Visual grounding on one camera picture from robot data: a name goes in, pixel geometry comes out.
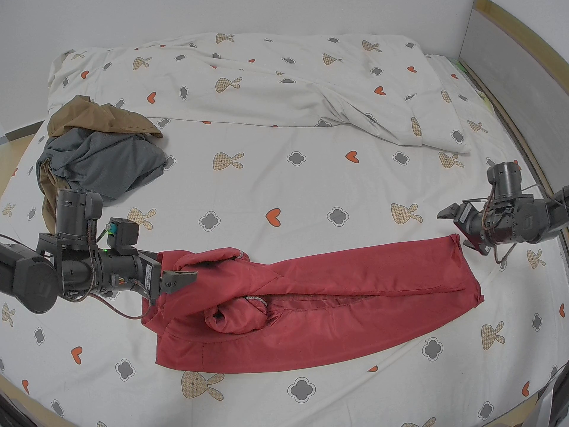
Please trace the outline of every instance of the gray cloth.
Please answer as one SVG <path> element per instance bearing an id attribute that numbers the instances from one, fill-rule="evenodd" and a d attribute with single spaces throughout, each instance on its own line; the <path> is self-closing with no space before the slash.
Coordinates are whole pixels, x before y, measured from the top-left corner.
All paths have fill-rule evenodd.
<path id="1" fill-rule="evenodd" d="M 143 134 L 72 128 L 47 140 L 36 163 L 40 189 L 40 166 L 47 159 L 53 175 L 72 189 L 99 193 L 108 203 L 162 175 L 166 154 Z"/>

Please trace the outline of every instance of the headboard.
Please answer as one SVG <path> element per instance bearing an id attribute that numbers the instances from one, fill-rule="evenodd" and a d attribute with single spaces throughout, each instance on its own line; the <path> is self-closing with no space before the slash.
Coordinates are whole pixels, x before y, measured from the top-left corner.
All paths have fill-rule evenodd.
<path id="1" fill-rule="evenodd" d="M 546 191 L 568 185 L 569 63 L 490 0 L 474 0 L 459 60 Z"/>

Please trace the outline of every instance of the wooden floor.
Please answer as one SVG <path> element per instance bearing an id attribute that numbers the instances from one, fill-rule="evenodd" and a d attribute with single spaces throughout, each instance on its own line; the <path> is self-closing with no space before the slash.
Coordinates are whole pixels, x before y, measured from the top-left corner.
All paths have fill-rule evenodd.
<path id="1" fill-rule="evenodd" d="M 0 145 L 0 196 L 4 193 L 10 177 L 18 166 L 33 136 L 17 139 L 13 142 Z M 53 411 L 41 406 L 31 397 L 25 394 L 21 385 L 13 385 L 0 375 L 0 391 L 4 391 L 12 400 L 18 400 L 28 411 L 46 427 L 72 427 L 73 424 L 66 422 Z M 500 419 L 487 425 L 487 427 L 514 427 L 523 422 L 535 406 L 537 395 L 530 397 L 526 402 L 519 405 Z"/>

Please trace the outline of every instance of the patterned bed sheet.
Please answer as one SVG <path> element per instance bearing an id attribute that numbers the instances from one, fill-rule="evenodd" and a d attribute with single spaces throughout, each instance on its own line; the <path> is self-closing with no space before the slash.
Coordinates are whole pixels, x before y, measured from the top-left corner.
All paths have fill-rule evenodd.
<path id="1" fill-rule="evenodd" d="M 139 249 L 233 246 L 263 263 L 455 233 L 438 211 L 487 196 L 492 163 L 516 160 L 523 187 L 534 181 L 480 92 L 446 58 L 427 60 L 470 153 L 396 146 L 349 125 L 153 117 L 164 132 L 156 140 L 168 155 L 164 175 L 105 208 L 100 226 L 129 217 L 140 224 Z M 0 204 L 2 232 L 32 247 L 46 231 L 33 169 L 46 128 Z M 154 364 L 152 332 L 92 299 L 58 300 L 38 316 L 0 294 L 0 371 L 80 426 L 480 426 L 540 389 L 569 358 L 569 286 L 557 240 L 519 245 L 501 267 L 464 252 L 485 301 L 431 334 L 363 358 L 276 374 L 173 371 Z M 137 294 L 111 302 L 140 311 Z"/>

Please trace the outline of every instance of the red clothing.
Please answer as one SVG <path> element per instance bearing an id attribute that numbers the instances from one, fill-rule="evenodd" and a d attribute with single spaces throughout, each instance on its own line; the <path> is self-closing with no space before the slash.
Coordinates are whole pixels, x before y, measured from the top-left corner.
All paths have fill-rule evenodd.
<path id="1" fill-rule="evenodd" d="M 198 271 L 142 319 L 158 334 L 156 363 L 176 370 L 332 364 L 419 337 L 484 300 L 458 235 L 275 264 L 250 262 L 234 248 L 160 258 L 163 270 Z"/>

